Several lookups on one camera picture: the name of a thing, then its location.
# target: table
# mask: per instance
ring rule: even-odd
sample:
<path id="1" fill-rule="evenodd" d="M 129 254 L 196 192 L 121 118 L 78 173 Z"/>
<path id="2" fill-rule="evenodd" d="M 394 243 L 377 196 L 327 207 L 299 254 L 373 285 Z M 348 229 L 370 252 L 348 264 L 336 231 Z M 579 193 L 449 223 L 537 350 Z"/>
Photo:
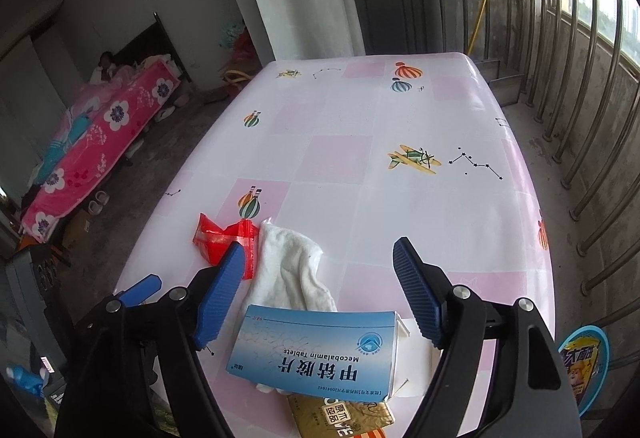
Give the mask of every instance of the table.
<path id="1" fill-rule="evenodd" d="M 116 291 L 150 273 L 158 298 L 206 266 L 191 243 L 203 212 L 222 227 L 258 196 L 271 217 L 324 251 L 319 279 L 338 310 L 412 317 L 392 268 L 407 236 L 424 262 L 483 299 L 533 299 L 554 332 L 546 232 L 518 145 L 476 66 L 461 53 L 278 61 L 229 105 L 156 206 Z M 244 209 L 254 214 L 255 209 Z M 225 371 L 243 281 L 200 360 L 238 437 L 298 435 L 286 399 Z M 461 431 L 479 421 L 494 347 L 486 343 Z M 166 397 L 161 382 L 154 389 Z M 401 437 L 420 398 L 393 398 Z"/>

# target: gold food package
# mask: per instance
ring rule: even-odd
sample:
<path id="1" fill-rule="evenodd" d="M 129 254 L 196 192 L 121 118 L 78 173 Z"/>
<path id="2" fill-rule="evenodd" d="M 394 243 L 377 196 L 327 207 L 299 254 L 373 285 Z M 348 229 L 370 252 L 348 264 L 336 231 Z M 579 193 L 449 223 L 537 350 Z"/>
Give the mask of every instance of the gold food package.
<path id="1" fill-rule="evenodd" d="M 350 438 L 394 422 L 385 402 L 343 402 L 303 394 L 287 399 L 302 438 Z"/>
<path id="2" fill-rule="evenodd" d="M 578 404 L 582 401 L 591 376 L 595 373 L 594 366 L 598 359 L 599 347 L 600 341 L 598 339 L 580 337 L 561 350 L 561 357 L 569 374 L 571 387 Z"/>

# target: floor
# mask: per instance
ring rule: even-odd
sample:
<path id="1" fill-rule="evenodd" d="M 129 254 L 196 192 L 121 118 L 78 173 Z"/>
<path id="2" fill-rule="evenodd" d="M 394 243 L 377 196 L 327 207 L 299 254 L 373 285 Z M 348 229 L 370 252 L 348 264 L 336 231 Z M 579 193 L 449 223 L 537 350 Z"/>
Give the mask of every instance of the floor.
<path id="1" fill-rule="evenodd" d="M 118 277 L 146 221 L 193 148 L 225 110 L 229 100 L 205 104 L 194 96 L 169 118 L 153 124 L 144 145 L 104 186 L 111 196 L 90 232 L 60 269 L 62 295 L 74 321 L 113 293 Z"/>
<path id="2" fill-rule="evenodd" d="M 564 158 L 561 165 L 551 159 L 558 142 L 546 142 L 542 138 L 543 127 L 533 120 L 532 108 L 521 101 L 503 107 L 502 111 L 529 168 L 545 220 L 556 295 L 555 338 L 560 344 L 575 329 L 604 315 L 602 297 L 584 297 L 580 293 L 580 283 L 586 279 L 585 270 L 602 267 L 597 251 L 590 252 L 584 258 L 579 257 L 575 251 L 580 233 L 592 223 L 588 209 L 584 211 L 580 225 L 571 219 L 569 209 L 580 200 L 585 189 L 578 177 L 570 190 L 564 189 L 560 184 L 562 176 L 568 170 L 565 165 L 573 157 L 568 151 L 568 157 Z"/>

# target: cardboard box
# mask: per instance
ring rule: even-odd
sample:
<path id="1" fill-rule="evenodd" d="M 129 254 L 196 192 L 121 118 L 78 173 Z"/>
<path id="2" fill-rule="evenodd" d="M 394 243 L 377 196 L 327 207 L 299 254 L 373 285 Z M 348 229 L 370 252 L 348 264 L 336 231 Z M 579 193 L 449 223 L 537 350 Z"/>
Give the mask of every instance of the cardboard box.
<path id="1" fill-rule="evenodd" d="M 65 227 L 65 233 L 62 236 L 62 246 L 67 250 L 74 248 L 89 232 L 91 221 L 91 214 L 87 211 L 82 209 L 77 211 L 76 215 L 71 218 Z"/>
<path id="2" fill-rule="evenodd" d="M 312 396 L 384 402 L 392 395 L 398 333 L 395 312 L 307 312 L 251 305 L 226 370 Z"/>

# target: bed frame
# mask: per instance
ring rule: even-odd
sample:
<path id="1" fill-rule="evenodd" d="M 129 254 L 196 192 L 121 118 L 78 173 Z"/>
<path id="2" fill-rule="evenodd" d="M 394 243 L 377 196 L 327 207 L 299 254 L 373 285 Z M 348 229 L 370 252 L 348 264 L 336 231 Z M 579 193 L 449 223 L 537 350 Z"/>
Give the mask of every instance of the bed frame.
<path id="1" fill-rule="evenodd" d="M 127 44 L 118 53 L 113 55 L 113 62 L 117 66 L 126 64 L 133 66 L 134 63 L 141 64 L 142 61 L 151 55 L 164 55 L 169 53 L 175 64 L 182 72 L 180 79 L 187 80 L 191 83 L 191 77 L 184 67 L 178 52 L 167 35 L 162 21 L 157 13 L 154 12 L 154 23 L 137 35 L 129 44 Z"/>

